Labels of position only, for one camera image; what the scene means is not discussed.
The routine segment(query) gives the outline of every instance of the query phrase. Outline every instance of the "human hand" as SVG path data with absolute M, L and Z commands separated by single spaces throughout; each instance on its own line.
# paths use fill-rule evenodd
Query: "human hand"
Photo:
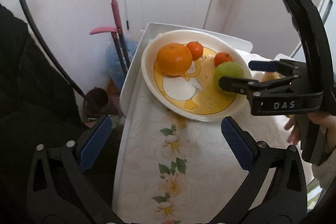
M 336 116 L 332 116 L 328 112 L 313 112 L 308 113 L 308 118 L 313 123 L 319 124 L 322 132 L 327 133 L 327 147 L 325 152 L 331 153 L 336 148 Z M 291 117 L 283 128 L 289 130 L 292 127 L 294 128 L 287 142 L 297 145 L 300 141 L 300 130 L 295 116 Z

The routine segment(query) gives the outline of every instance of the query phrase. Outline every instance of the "tablecloth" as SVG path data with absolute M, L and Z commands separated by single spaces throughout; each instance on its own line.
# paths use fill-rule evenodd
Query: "tablecloth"
M 238 51 L 246 63 L 268 60 Z M 263 73 L 251 72 L 261 80 Z M 246 100 L 232 115 L 256 141 L 286 148 L 289 132 L 285 116 L 254 117 Z M 242 170 L 221 134 L 220 122 L 198 122 L 181 117 L 161 104 L 141 79 L 128 132 L 116 213 L 127 223 L 207 223 L 231 199 L 248 172 Z M 306 181 L 312 180 L 310 164 L 303 162 Z M 263 200 L 274 170 L 252 207 Z

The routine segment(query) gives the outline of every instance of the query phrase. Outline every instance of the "oval plate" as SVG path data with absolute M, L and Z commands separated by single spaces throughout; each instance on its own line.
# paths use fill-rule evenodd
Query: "oval plate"
M 159 49 L 169 43 L 186 45 L 190 41 L 202 44 L 203 56 L 193 61 L 184 77 L 165 75 L 156 64 Z M 153 95 L 175 113 L 192 120 L 220 121 L 240 110 L 246 96 L 224 95 L 213 84 L 213 58 L 218 52 L 231 54 L 242 67 L 244 78 L 251 78 L 245 61 L 230 45 L 213 35 L 191 30 L 166 32 L 150 42 L 142 55 L 142 75 Z

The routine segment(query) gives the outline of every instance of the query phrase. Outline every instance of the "orange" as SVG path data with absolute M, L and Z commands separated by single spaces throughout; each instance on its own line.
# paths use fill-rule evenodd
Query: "orange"
M 203 46 L 198 41 L 189 42 L 186 46 L 193 57 L 193 60 L 197 60 L 203 55 Z
M 227 52 L 219 52 L 213 59 L 213 63 L 215 64 L 216 68 L 224 62 L 232 62 L 232 61 L 233 61 L 232 56 Z
M 159 49 L 156 62 L 165 74 L 180 76 L 190 68 L 193 57 L 186 46 L 170 43 Z

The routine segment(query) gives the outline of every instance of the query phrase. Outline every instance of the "green apple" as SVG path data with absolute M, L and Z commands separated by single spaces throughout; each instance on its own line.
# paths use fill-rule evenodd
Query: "green apple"
M 244 78 L 244 71 L 240 65 L 235 62 L 224 62 L 217 66 L 215 73 L 213 75 L 214 85 L 224 94 L 232 95 L 232 92 L 223 91 L 219 87 L 219 79 L 223 76 Z

